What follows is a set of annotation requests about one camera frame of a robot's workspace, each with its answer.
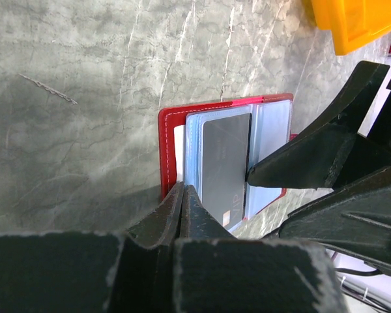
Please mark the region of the black VIP card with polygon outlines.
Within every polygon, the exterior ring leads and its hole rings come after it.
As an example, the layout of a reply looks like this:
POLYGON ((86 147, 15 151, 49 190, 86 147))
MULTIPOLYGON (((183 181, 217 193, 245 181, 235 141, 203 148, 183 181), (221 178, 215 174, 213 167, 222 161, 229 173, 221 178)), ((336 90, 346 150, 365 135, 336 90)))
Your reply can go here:
POLYGON ((251 114, 203 123, 201 201, 227 230, 242 221, 251 114))

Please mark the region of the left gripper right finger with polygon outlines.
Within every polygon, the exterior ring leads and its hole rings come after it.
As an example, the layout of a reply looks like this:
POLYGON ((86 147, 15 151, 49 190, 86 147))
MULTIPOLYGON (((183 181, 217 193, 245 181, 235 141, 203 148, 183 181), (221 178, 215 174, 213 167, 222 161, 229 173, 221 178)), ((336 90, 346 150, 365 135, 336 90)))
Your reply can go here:
POLYGON ((325 249, 307 241, 233 237, 184 189, 174 244, 175 312, 344 312, 325 249))

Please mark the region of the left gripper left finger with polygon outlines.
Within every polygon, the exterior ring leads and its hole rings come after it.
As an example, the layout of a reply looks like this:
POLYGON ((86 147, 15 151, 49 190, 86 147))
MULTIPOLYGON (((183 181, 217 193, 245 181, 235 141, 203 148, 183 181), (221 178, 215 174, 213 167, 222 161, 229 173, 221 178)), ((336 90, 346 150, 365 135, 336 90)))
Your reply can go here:
POLYGON ((168 312, 183 193, 127 231, 0 233, 0 312, 168 312))

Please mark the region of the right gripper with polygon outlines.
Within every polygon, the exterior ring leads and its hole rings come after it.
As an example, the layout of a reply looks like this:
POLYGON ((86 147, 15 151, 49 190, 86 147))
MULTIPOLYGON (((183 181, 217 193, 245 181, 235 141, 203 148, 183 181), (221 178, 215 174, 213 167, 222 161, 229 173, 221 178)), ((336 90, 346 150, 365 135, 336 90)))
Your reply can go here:
POLYGON ((320 243, 391 276, 391 79, 368 135, 358 134, 389 69, 359 62, 320 116, 252 166, 247 182, 295 189, 348 185, 290 213, 278 236, 320 243))

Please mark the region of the red leather card holder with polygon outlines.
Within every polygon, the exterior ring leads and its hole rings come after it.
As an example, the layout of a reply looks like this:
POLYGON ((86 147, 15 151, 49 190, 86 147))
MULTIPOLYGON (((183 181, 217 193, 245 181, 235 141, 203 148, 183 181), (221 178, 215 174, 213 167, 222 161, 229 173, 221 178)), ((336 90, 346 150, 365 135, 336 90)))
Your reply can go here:
POLYGON ((227 230, 285 196, 284 188, 250 186, 248 170, 293 139, 293 95, 174 106, 158 114, 161 195, 192 185, 227 230))

